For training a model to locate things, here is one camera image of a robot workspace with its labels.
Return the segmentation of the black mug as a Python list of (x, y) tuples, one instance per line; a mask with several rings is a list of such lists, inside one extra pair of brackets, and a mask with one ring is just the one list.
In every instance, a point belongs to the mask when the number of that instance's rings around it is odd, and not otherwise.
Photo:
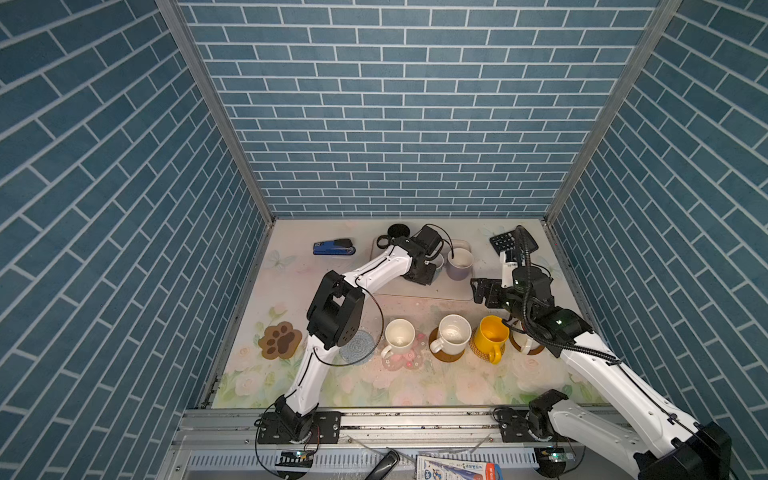
[(410, 228), (406, 224), (397, 223), (392, 224), (387, 229), (387, 232), (380, 235), (376, 239), (376, 246), (379, 249), (386, 249), (392, 245), (399, 238), (408, 238), (410, 236)]

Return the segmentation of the lavender mug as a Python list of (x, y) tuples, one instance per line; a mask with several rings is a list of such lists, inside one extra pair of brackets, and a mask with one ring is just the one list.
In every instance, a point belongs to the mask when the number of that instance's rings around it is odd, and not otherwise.
[(470, 276), (474, 264), (474, 255), (470, 244), (465, 240), (456, 240), (444, 252), (445, 270), (450, 279), (461, 281)]

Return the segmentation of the beige serving tray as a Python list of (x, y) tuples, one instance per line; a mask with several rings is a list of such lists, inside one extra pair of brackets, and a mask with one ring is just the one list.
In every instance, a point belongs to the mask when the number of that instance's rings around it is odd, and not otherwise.
[[(443, 247), (441, 254), (444, 255), (446, 249), (447, 247)], [(473, 298), (469, 279), (461, 281), (450, 279), (445, 270), (445, 264), (442, 269), (436, 270), (431, 285), (419, 285), (399, 276), (380, 285), (374, 294), (458, 301), (471, 301)]]

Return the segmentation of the yellow mug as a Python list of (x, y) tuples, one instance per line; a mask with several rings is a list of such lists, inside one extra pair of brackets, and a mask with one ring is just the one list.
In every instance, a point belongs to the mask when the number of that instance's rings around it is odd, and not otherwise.
[(475, 342), (479, 349), (489, 357), (489, 363), (499, 364), (509, 339), (509, 328), (499, 316), (484, 317), (475, 329)]

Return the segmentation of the cork woven coaster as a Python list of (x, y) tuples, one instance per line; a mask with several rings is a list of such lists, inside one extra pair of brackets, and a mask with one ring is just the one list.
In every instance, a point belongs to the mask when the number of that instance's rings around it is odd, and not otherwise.
[(473, 354), (478, 357), (480, 360), (489, 363), (489, 357), (486, 353), (482, 352), (479, 347), (476, 345), (475, 342), (475, 334), (472, 334), (469, 340), (469, 348), (473, 352)]

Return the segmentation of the white mug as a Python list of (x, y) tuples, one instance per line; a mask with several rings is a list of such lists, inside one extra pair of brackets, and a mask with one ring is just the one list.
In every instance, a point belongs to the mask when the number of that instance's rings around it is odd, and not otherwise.
[(445, 316), (437, 327), (437, 335), (430, 341), (433, 354), (461, 355), (471, 338), (472, 327), (468, 320), (458, 314)]
[(389, 322), (384, 330), (386, 346), (381, 352), (382, 359), (388, 359), (393, 355), (408, 353), (415, 341), (416, 331), (414, 325), (406, 319), (394, 319)]

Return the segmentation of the pink flower coaster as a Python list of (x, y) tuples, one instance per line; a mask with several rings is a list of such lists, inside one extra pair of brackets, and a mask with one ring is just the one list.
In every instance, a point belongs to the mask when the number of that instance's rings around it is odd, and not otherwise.
[(426, 343), (419, 341), (415, 342), (406, 353), (395, 354), (389, 352), (381, 358), (382, 366), (388, 371), (398, 371), (401, 369), (418, 370), (424, 364), (423, 350), (425, 347)]

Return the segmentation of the grey blue woven coaster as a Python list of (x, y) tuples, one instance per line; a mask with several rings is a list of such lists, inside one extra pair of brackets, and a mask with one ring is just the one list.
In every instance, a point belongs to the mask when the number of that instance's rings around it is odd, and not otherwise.
[(376, 350), (374, 337), (366, 331), (359, 330), (354, 337), (340, 349), (342, 364), (356, 365), (370, 360)]

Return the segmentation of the paw print coaster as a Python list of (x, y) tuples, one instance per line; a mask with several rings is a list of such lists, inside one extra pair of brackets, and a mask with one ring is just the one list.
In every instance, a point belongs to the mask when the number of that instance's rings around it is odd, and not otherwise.
[(267, 327), (257, 345), (267, 360), (288, 360), (294, 356), (302, 339), (302, 332), (290, 322), (280, 322)]

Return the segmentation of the light blue patterned mug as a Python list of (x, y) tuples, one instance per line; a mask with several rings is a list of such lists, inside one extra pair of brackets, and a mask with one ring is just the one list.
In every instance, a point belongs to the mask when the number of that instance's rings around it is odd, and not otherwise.
[(437, 270), (440, 270), (444, 267), (445, 264), (445, 257), (443, 254), (439, 254), (435, 259), (431, 261), (432, 264), (435, 265)]

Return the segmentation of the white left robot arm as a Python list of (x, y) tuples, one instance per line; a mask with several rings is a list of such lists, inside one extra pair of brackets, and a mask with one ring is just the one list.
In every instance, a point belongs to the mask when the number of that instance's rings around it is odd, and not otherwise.
[(308, 340), (297, 375), (288, 391), (270, 405), (279, 431), (292, 442), (312, 436), (315, 412), (328, 371), (340, 368), (333, 359), (356, 335), (366, 299), (390, 281), (402, 277), (418, 285), (432, 283), (437, 258), (443, 247), (450, 251), (450, 235), (433, 224), (422, 226), (413, 236), (393, 236), (383, 252), (361, 267), (326, 273), (307, 311)]

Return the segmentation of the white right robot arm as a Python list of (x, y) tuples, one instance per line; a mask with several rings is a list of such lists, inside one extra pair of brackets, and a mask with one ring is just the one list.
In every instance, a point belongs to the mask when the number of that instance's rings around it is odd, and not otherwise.
[(510, 315), (523, 333), (587, 380), (628, 422), (623, 428), (550, 389), (529, 403), (527, 423), (541, 441), (572, 439), (636, 479), (730, 479), (732, 440), (717, 423), (703, 424), (634, 373), (576, 312), (554, 302), (549, 277), (518, 267), (505, 285), (473, 278), (473, 299)]

